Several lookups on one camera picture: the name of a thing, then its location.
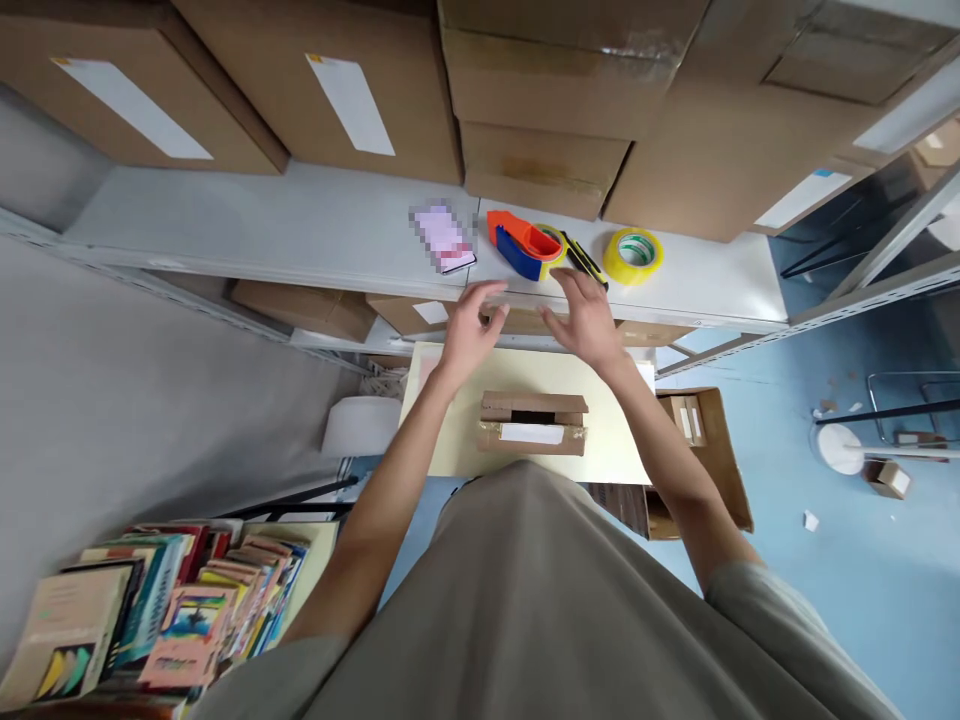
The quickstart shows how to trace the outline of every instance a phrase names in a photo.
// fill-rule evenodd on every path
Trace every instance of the hand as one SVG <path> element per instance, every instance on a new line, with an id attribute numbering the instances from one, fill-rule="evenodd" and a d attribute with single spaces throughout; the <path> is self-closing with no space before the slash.
<path id="1" fill-rule="evenodd" d="M 603 370 L 619 364 L 627 354 L 603 286 L 586 273 L 568 268 L 554 268 L 550 274 L 567 296 L 570 318 L 563 322 L 550 308 L 541 307 L 543 321 L 558 343 L 602 376 Z"/>
<path id="2" fill-rule="evenodd" d="M 460 296 L 457 309 L 447 322 L 447 340 L 443 344 L 440 363 L 434 371 L 439 378 L 449 382 L 454 390 L 473 375 L 497 344 L 510 306 L 498 307 L 486 326 L 480 322 L 480 307 L 487 298 L 506 289 L 505 282 L 474 283 L 468 285 Z"/>

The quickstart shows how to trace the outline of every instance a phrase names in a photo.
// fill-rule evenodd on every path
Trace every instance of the yellow tape roll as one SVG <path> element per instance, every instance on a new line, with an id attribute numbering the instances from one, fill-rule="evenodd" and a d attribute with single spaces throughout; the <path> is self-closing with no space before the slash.
<path id="1" fill-rule="evenodd" d="M 653 233 L 640 228 L 624 228 L 610 241 L 603 253 L 603 269 L 622 285 L 646 282 L 663 264 L 663 247 Z"/>

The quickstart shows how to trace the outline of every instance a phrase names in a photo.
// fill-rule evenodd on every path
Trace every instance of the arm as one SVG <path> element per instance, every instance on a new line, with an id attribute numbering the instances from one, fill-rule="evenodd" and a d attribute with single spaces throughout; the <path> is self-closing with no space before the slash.
<path id="1" fill-rule="evenodd" d="M 653 487 L 677 522 L 701 589 L 721 565 L 760 563 L 737 529 L 717 486 L 660 407 L 627 354 L 603 288 L 584 273 L 552 271 L 570 305 L 568 322 L 548 308 L 543 319 L 561 345 L 590 365 L 613 391 Z"/>
<path id="2" fill-rule="evenodd" d="M 360 493 L 323 575 L 284 634 L 284 644 L 313 635 L 353 639 L 373 617 L 420 500 L 447 407 L 490 354 L 510 310 L 501 306 L 484 327 L 480 306 L 506 285 L 477 283 L 464 291 L 447 325 L 440 363 Z"/>

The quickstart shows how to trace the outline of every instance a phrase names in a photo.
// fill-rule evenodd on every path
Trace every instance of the pixelated phone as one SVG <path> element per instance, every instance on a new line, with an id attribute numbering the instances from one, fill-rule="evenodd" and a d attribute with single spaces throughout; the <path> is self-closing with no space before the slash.
<path id="1" fill-rule="evenodd" d="M 442 275 L 476 264 L 473 245 L 465 237 L 449 205 L 431 202 L 424 207 L 412 208 L 410 220 L 430 253 L 430 261 Z"/>

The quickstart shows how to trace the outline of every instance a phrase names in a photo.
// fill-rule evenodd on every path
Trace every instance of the blue floor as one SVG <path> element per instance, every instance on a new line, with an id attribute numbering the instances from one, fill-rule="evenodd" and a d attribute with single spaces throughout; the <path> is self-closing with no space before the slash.
<path id="1" fill-rule="evenodd" d="M 784 285 L 791 311 L 816 304 L 826 290 L 801 278 Z M 706 343 L 705 334 L 691 336 L 690 344 Z M 811 600 L 841 645 L 904 715 L 925 720 L 956 718 L 960 707 L 957 463 L 906 461 L 915 480 L 906 500 L 881 497 L 859 477 L 839 475 L 814 455 L 811 411 L 822 399 L 836 402 L 841 412 L 856 402 L 868 406 L 864 379 L 872 372 L 952 367 L 921 300 L 764 345 L 659 384 L 721 389 L 756 522 L 750 540 L 774 571 Z M 911 383 L 886 393 L 891 406 L 919 402 Z M 877 442 L 872 422 L 851 427 L 865 443 Z M 427 547 L 443 503 L 460 482 L 428 480 L 385 597 Z M 816 533 L 803 529 L 805 510 L 820 519 Z M 696 587 L 680 543 L 635 539 Z"/>

